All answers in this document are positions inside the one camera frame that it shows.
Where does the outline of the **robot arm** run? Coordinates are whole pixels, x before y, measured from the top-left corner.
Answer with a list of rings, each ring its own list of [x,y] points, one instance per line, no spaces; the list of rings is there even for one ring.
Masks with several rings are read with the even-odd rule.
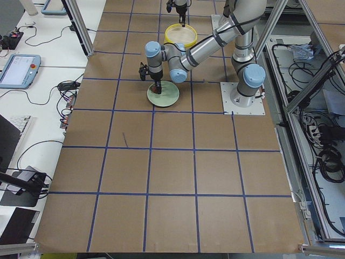
[[[179,15],[179,23],[182,27],[185,27],[186,13],[188,8],[191,6],[192,1],[187,0],[174,0],[173,7]]]
[[[147,64],[141,64],[141,80],[154,81],[147,98],[155,106],[168,107],[177,102],[178,83],[186,81],[188,72],[196,68],[220,48],[235,42],[232,65],[239,78],[230,96],[239,107],[249,107],[266,77],[265,70],[254,61],[252,32],[266,9],[266,1],[226,1],[218,27],[189,49],[182,43],[150,41],[145,45]]]

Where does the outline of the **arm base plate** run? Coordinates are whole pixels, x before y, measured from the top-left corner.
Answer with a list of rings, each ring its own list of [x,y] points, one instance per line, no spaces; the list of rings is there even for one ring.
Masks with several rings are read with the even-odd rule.
[[[215,30],[229,19],[224,15],[211,15],[212,29]]]
[[[251,97],[238,92],[237,82],[221,82],[223,110],[226,115],[265,115],[260,91]]]

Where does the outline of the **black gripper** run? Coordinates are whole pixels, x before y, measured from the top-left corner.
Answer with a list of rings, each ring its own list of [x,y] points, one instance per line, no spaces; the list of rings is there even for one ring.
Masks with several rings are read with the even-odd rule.
[[[162,92],[162,85],[161,85],[161,79],[163,77],[163,71],[160,70],[158,72],[152,72],[150,70],[150,67],[143,62],[140,62],[140,67],[139,67],[139,75],[140,79],[142,81],[146,80],[146,76],[150,76],[152,80],[155,82],[155,93],[156,94],[161,94]]]
[[[176,12],[179,14],[179,23],[182,23],[182,27],[185,27],[185,19],[187,12],[187,4],[177,5],[175,4]]]

